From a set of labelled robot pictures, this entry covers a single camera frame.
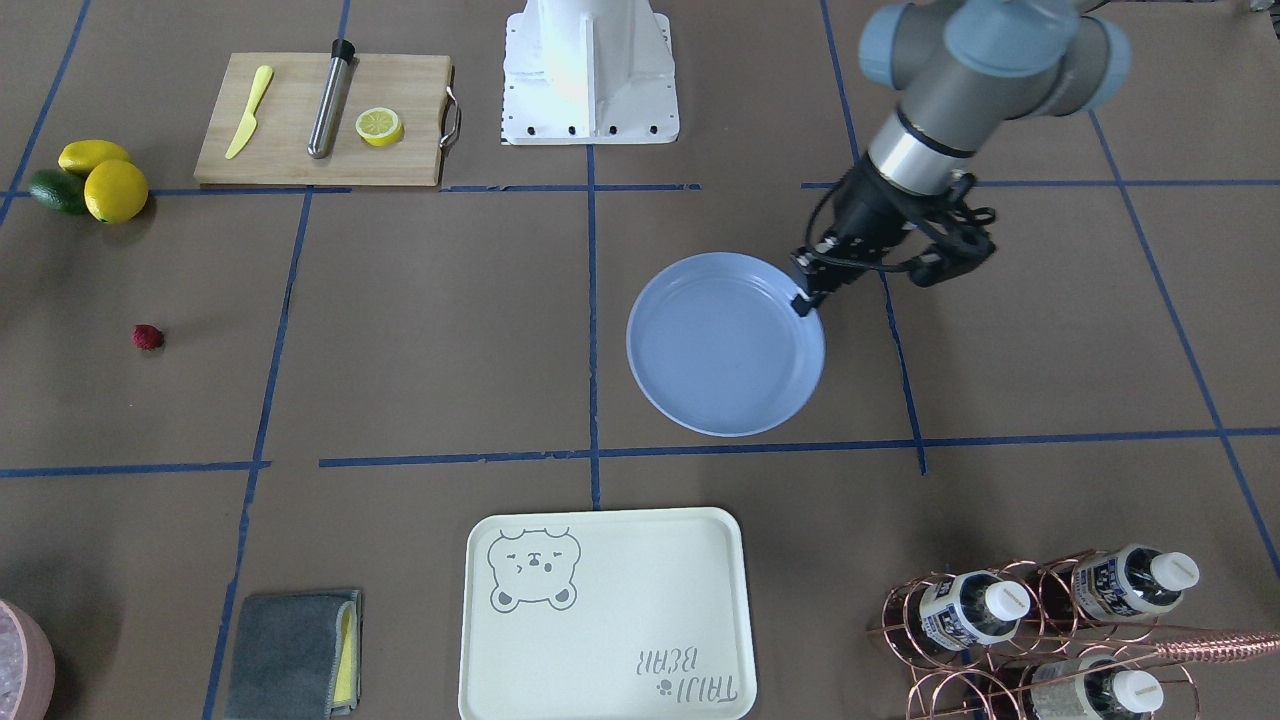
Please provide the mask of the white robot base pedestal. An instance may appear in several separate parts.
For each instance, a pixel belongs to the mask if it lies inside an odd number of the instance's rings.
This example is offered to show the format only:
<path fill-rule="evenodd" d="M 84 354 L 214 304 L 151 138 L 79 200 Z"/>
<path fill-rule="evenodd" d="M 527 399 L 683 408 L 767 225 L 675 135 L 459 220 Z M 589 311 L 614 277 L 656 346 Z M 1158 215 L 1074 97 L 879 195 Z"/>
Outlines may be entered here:
<path fill-rule="evenodd" d="M 680 137 L 671 23 L 649 1 L 527 1 L 504 40 L 503 145 Z"/>

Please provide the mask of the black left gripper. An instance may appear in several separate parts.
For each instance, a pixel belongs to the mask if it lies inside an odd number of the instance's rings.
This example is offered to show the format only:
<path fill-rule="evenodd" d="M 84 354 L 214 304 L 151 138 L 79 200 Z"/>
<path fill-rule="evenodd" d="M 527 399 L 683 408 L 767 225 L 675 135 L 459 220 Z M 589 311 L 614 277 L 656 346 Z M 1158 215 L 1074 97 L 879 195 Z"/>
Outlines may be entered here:
<path fill-rule="evenodd" d="M 826 251 L 801 247 L 790 255 L 792 270 L 810 275 L 810 288 L 797 287 L 790 300 L 800 318 L 826 301 L 826 291 L 850 284 L 867 272 L 900 273 L 884 258 L 906 238 L 911 218 L 925 214 L 925 196 L 886 179 L 868 155 L 858 159 L 833 191 L 833 219 L 822 237 L 835 243 Z"/>

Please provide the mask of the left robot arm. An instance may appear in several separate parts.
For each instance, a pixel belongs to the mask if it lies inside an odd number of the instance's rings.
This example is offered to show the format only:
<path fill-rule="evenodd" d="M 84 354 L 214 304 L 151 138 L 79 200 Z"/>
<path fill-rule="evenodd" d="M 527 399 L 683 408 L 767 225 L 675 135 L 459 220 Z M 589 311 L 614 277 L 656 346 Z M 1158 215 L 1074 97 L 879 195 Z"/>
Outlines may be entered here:
<path fill-rule="evenodd" d="M 819 201 L 829 225 L 791 255 L 799 316 L 870 272 L 932 287 L 986 263 L 996 214 L 966 204 L 972 159 L 1006 122 L 1107 102 L 1132 44 L 1088 1 L 897 3 L 867 22 L 858 59 L 899 100 Z"/>

